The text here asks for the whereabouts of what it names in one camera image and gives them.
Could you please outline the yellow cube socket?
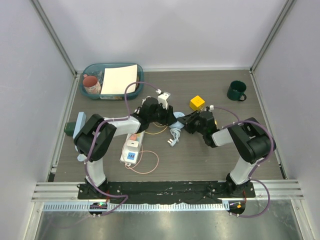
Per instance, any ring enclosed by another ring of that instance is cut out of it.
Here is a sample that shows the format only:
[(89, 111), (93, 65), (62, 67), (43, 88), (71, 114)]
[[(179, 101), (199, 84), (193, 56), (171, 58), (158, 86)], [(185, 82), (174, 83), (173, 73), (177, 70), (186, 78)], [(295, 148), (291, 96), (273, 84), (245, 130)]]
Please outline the yellow cube socket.
[(205, 108), (205, 103), (206, 102), (199, 95), (197, 95), (189, 101), (189, 107), (193, 111), (203, 111)]

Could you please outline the pink plug adapter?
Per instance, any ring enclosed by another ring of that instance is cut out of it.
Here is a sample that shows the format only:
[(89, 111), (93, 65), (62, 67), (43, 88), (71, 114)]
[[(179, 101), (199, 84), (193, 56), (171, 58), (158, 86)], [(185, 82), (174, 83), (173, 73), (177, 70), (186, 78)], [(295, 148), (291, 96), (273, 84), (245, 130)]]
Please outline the pink plug adapter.
[(129, 138), (132, 141), (138, 141), (138, 135), (137, 134), (132, 134)]

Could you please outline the white power strip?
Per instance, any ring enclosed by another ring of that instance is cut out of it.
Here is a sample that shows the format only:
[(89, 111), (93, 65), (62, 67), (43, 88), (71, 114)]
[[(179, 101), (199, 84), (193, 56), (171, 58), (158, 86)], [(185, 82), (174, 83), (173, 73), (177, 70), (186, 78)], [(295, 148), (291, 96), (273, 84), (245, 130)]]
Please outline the white power strip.
[(144, 134), (145, 132), (143, 131), (141, 133), (129, 133), (126, 136), (120, 156), (120, 161), (122, 163), (135, 165), (138, 162)]

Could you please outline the white charger block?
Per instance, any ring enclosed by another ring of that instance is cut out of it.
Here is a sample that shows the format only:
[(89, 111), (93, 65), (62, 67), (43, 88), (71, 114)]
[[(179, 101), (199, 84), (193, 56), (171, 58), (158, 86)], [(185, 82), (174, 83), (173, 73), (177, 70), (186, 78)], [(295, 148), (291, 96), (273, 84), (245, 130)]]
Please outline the white charger block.
[(128, 140), (126, 143), (126, 147), (129, 151), (136, 152), (140, 148), (139, 141)]

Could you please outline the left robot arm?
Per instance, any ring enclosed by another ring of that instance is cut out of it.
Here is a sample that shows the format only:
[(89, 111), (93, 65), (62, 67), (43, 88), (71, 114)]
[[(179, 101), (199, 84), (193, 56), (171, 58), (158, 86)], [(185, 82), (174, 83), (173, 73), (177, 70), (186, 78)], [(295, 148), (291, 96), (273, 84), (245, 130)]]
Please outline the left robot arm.
[(141, 106), (127, 117), (104, 118), (92, 115), (79, 130), (73, 142), (77, 151), (85, 156), (85, 182), (89, 194), (100, 200), (107, 195), (107, 178), (103, 169), (103, 157), (114, 137), (139, 134), (149, 128), (151, 123), (164, 126), (174, 124), (173, 107), (169, 105), (169, 93), (163, 92), (155, 97), (146, 97)]

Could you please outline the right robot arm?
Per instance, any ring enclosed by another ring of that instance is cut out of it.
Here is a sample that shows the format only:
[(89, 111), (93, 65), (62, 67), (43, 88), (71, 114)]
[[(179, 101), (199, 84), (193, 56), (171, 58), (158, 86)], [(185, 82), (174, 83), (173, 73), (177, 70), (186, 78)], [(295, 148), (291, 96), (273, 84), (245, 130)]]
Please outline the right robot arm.
[(270, 133), (255, 118), (249, 118), (219, 129), (211, 111), (194, 111), (177, 118), (190, 134), (199, 133), (205, 144), (211, 148), (233, 143), (239, 159), (233, 170), (227, 174), (222, 194), (236, 198), (243, 193), (258, 164), (276, 149)]

